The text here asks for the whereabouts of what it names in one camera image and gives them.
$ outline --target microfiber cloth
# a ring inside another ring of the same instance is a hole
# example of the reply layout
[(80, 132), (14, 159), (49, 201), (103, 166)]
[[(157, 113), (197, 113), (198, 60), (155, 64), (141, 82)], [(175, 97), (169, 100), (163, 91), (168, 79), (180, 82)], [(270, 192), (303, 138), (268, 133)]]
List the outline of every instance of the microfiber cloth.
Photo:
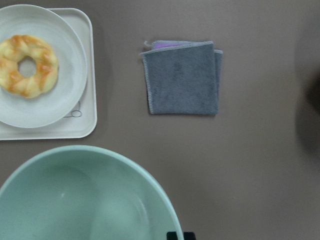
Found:
[(212, 41), (153, 42), (142, 52), (151, 114), (215, 115), (223, 51)]

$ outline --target donut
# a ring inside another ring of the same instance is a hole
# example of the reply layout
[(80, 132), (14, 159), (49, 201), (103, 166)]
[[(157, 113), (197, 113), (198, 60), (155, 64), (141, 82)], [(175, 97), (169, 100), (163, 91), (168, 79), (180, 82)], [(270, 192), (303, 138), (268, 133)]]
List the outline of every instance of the donut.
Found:
[[(25, 57), (35, 61), (36, 72), (24, 77), (18, 70)], [(39, 37), (14, 35), (0, 43), (0, 86), (27, 99), (47, 93), (58, 79), (59, 62), (52, 47)]]

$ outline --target rectangular tray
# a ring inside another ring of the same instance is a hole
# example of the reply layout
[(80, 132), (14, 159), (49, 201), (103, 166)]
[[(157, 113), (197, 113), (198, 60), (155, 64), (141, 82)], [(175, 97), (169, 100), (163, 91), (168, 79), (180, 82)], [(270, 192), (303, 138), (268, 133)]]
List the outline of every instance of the rectangular tray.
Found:
[(59, 121), (37, 128), (19, 128), (0, 122), (0, 140), (74, 139), (93, 132), (97, 125), (97, 102), (93, 28), (89, 17), (76, 8), (49, 8), (62, 17), (79, 36), (88, 62), (85, 90), (73, 110)]

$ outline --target table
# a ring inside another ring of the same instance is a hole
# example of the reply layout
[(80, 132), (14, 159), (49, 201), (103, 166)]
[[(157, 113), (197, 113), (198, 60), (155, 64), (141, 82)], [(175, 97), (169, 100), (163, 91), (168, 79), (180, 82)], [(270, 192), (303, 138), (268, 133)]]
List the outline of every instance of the table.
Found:
[[(318, 240), (320, 2), (3, 0), (78, 8), (92, 21), (97, 126), (80, 139), (0, 142), (0, 185), (22, 163), (94, 145), (140, 164), (199, 240)], [(224, 51), (216, 116), (150, 115), (144, 41)]]

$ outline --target bread hole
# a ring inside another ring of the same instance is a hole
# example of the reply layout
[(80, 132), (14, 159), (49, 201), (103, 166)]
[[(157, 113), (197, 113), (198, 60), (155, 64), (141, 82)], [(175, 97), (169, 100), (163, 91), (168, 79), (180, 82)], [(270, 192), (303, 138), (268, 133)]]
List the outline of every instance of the bread hole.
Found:
[(25, 78), (29, 78), (37, 71), (36, 62), (32, 57), (26, 56), (18, 63), (18, 70)]

